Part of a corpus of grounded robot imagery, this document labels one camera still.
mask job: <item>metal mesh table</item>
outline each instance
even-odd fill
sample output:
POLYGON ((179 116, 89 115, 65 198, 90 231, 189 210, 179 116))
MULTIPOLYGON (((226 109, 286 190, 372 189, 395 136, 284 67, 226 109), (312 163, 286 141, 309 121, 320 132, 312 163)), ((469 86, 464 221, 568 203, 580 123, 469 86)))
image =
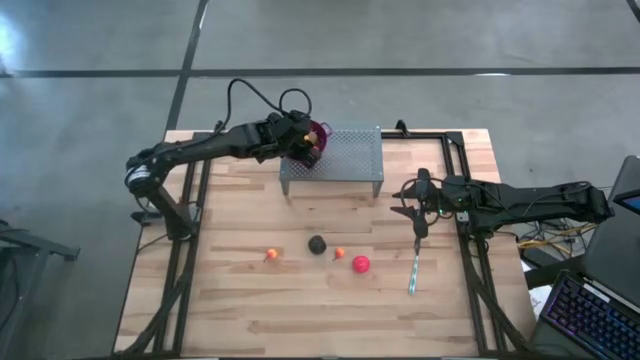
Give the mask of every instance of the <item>metal mesh table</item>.
POLYGON ((378 197, 384 182, 380 126, 339 124, 332 128, 322 158, 313 168, 282 159, 282 192, 289 194, 291 181, 363 181, 373 183, 373 197, 378 197))

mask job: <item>black ball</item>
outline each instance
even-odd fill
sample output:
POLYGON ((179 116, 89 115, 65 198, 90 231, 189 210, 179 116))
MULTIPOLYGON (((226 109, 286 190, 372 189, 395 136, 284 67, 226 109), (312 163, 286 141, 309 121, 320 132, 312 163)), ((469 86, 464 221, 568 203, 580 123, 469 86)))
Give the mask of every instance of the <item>black ball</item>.
POLYGON ((327 250, 327 243, 324 242, 322 236, 315 235, 309 240, 309 250, 315 255, 320 255, 327 250))

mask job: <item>red ball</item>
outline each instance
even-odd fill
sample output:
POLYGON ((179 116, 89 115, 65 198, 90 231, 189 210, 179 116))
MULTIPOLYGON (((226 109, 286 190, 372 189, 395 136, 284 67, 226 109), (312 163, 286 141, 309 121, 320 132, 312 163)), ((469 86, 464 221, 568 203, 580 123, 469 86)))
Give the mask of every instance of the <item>red ball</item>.
POLYGON ((366 273, 367 271, 369 271, 370 266, 371 263, 366 256, 359 255, 353 258, 353 271, 357 272, 358 274, 366 273))

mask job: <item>robotic arm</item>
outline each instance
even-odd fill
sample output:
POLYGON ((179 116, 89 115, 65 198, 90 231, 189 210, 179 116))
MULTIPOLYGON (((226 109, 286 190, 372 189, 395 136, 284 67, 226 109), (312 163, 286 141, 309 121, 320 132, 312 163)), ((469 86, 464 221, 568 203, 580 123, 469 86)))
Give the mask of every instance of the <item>robotic arm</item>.
POLYGON ((127 161, 125 184, 135 197, 146 197, 158 209, 165 218, 170 240, 189 240, 196 230, 187 205, 177 204, 162 186, 171 169, 222 156, 255 158, 259 163, 289 156, 311 167, 320 153, 309 140, 310 131, 310 117, 292 110, 271 113, 265 120, 238 125, 226 132, 215 131, 188 141, 162 142, 127 161))
POLYGON ((391 210, 413 221, 417 238, 428 235, 425 216, 435 212, 463 213, 468 216, 469 232, 474 236, 491 237, 508 224, 570 218, 581 222, 601 223, 613 216, 604 193, 588 182, 556 185, 547 188, 513 188, 506 184, 447 176, 432 178, 427 169, 419 169, 416 179, 405 183, 399 193, 402 207, 391 210), (442 188, 435 186, 442 183, 442 188), (419 206, 406 206, 404 199, 417 199, 419 206))

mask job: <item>computer monitor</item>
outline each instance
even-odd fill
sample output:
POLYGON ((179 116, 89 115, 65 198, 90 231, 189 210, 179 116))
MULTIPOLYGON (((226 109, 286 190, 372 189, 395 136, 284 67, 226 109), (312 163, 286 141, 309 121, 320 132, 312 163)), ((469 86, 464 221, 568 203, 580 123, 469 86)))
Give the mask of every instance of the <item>computer monitor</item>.
POLYGON ((640 215, 640 189, 618 194, 613 198, 613 201, 640 215))

